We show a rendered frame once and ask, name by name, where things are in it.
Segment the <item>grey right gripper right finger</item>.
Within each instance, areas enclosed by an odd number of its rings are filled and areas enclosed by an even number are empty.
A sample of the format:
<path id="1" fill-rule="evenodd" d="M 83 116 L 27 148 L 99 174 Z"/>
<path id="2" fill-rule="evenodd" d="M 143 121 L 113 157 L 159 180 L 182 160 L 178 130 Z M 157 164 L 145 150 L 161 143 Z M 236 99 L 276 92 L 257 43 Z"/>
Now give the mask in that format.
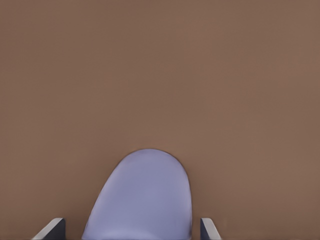
<path id="1" fill-rule="evenodd" d="M 200 240 L 222 240 L 211 218 L 202 217 L 200 219 Z"/>

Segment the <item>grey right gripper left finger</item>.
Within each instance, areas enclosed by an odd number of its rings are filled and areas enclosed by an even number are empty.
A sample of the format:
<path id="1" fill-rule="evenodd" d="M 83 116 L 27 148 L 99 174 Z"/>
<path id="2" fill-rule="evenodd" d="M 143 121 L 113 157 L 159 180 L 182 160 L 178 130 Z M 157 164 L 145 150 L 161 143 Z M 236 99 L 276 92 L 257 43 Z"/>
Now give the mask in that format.
<path id="1" fill-rule="evenodd" d="M 54 218 L 31 240 L 66 240 L 66 220 Z"/>

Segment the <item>lavender rounded object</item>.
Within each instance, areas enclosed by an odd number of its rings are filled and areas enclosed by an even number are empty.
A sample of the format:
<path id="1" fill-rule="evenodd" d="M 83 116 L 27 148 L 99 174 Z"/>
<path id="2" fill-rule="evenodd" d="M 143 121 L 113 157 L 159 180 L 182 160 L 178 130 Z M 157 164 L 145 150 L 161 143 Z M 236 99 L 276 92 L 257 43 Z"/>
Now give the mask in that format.
<path id="1" fill-rule="evenodd" d="M 181 163 L 157 149 L 123 158 L 101 189 L 83 240 L 190 240 L 192 197 Z"/>

